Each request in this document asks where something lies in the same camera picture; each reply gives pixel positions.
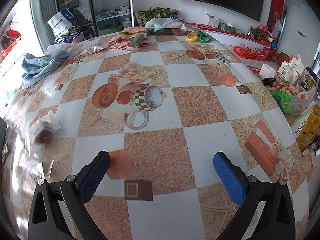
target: white floor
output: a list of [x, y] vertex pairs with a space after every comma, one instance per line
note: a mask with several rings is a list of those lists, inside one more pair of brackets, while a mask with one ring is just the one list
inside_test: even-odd
[[225, 45], [228, 49], [230, 49], [233, 54], [235, 54], [239, 59], [241, 59], [243, 61], [244, 64], [246, 64], [247, 66], [251, 66], [251, 67], [256, 67], [258, 69], [261, 69], [263, 64], [267, 64], [270, 67], [272, 67], [274, 70], [277, 70], [277, 68], [279, 67], [278, 64], [276, 62], [269, 62], [269, 61], [259, 61], [259, 60], [252, 60], [252, 59], [246, 59], [246, 58], [241, 58], [238, 54], [236, 54], [233, 51], [233, 47], [234, 46], [230, 46], [230, 45]]

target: red basket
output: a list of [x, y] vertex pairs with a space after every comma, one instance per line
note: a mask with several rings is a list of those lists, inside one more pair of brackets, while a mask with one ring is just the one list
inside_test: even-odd
[[241, 43], [240, 46], [234, 46], [233, 51], [242, 58], [255, 59], [255, 54], [252, 53], [252, 50], [249, 49], [248, 46], [243, 43]]
[[255, 54], [255, 60], [259, 60], [259, 61], [265, 61], [266, 60], [266, 56], [263, 55], [261, 49], [254, 47], [253, 48], [253, 52]]

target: blue cloth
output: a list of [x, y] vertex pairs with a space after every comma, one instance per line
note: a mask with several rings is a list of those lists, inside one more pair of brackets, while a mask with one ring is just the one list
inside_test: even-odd
[[51, 55], [42, 57], [26, 54], [22, 62], [22, 68], [25, 71], [22, 75], [22, 88], [28, 88], [49, 75], [68, 56], [69, 52], [67, 49], [58, 49]]

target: door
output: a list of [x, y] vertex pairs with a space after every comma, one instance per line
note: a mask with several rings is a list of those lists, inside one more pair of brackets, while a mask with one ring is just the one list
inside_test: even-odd
[[131, 27], [129, 0], [92, 0], [98, 35]]
[[81, 31], [83, 31], [86, 39], [97, 36], [95, 31], [94, 20], [92, 20], [92, 1], [91, 0], [57, 0], [58, 9], [69, 9], [75, 18], [81, 23]]

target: checkered tablecloth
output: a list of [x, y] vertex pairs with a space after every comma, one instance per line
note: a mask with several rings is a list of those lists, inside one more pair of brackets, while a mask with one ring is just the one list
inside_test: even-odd
[[[294, 166], [288, 186], [297, 239], [303, 236], [309, 200], [301, 154], [280, 108], [247, 66], [214, 39], [207, 47], [188, 42], [183, 35], [148, 35], [150, 46], [141, 47], [139, 52], [104, 49], [79, 64], [67, 64], [81, 49], [98, 41], [108, 42], [111, 37], [70, 47], [68, 62], [30, 89], [20, 89], [10, 106], [6, 120], [18, 132], [7, 132], [10, 155], [3, 168], [2, 186], [16, 232], [27, 239], [28, 214], [36, 186], [30, 168], [21, 165], [24, 138], [28, 128], [52, 110], [62, 129], [44, 148], [44, 158], [54, 160], [50, 181], [77, 174], [100, 150], [113, 153], [112, 158], [121, 156], [125, 162], [123, 169], [127, 173], [119, 174], [110, 167], [92, 200], [85, 204], [107, 239], [216, 239], [239, 206], [232, 202], [215, 172], [213, 156], [223, 151], [247, 175], [270, 181], [244, 145], [259, 121], [275, 138], [281, 138], [292, 154]], [[208, 65], [186, 55], [189, 49], [212, 48], [226, 53], [231, 58], [229, 64]], [[148, 84], [166, 94], [161, 106], [148, 111], [149, 122], [140, 130], [110, 118], [108, 112], [92, 103], [94, 92], [129, 62], [138, 62], [149, 72], [156, 72]], [[225, 76], [236, 84], [221, 83]], [[133, 119], [135, 126], [143, 123], [141, 113]], [[151, 181], [153, 200], [126, 200], [125, 180]], [[139, 187], [148, 186], [141, 183]], [[245, 237], [253, 233], [262, 209], [260, 203]], [[67, 221], [79, 239], [71, 219]]]

